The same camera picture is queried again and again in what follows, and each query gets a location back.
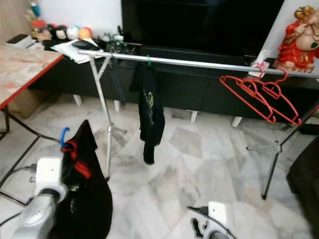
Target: table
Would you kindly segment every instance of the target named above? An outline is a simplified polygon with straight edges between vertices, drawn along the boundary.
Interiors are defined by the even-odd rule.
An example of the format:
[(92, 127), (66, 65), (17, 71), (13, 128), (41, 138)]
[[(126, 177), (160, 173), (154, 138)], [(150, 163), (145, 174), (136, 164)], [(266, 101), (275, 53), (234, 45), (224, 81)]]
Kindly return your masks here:
[[(5, 117), (5, 131), (0, 132), (0, 141), (10, 131), (9, 118), (37, 136), (21, 157), (14, 163), (8, 173), (1, 179), (0, 188), (39, 138), (46, 138), (59, 143), (58, 139), (42, 135), (32, 130), (16, 117), (11, 115), (8, 112), (7, 105), (29, 85), (62, 60), (62, 58), (63, 55), (57, 52), (0, 46), (0, 110), (4, 112)], [(4, 196), (15, 203), (26, 205), (24, 202), (21, 202), (1, 191), (0, 196)]]

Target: ganesha statue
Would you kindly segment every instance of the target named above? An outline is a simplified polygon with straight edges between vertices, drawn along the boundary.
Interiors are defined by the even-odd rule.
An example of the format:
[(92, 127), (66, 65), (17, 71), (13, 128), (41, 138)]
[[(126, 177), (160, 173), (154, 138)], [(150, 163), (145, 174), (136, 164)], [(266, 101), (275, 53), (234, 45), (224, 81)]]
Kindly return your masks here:
[(286, 28), (274, 67), (310, 73), (319, 58), (319, 9), (304, 6), (295, 11), (297, 21)]

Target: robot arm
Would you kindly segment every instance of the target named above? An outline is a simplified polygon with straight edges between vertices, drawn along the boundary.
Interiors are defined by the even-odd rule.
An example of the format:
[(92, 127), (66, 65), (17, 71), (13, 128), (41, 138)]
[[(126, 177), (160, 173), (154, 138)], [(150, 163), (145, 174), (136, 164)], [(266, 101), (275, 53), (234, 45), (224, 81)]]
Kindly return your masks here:
[(66, 196), (61, 182), (62, 160), (41, 158), (37, 163), (35, 197), (19, 216), (11, 239), (45, 239), (54, 225), (57, 204)]

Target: television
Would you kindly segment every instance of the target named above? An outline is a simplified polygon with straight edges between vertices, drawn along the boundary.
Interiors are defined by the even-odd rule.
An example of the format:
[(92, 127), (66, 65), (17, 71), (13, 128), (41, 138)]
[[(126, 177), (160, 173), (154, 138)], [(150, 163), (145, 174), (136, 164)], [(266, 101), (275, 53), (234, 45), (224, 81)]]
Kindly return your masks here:
[(147, 46), (257, 56), (283, 2), (122, 0), (124, 40)]

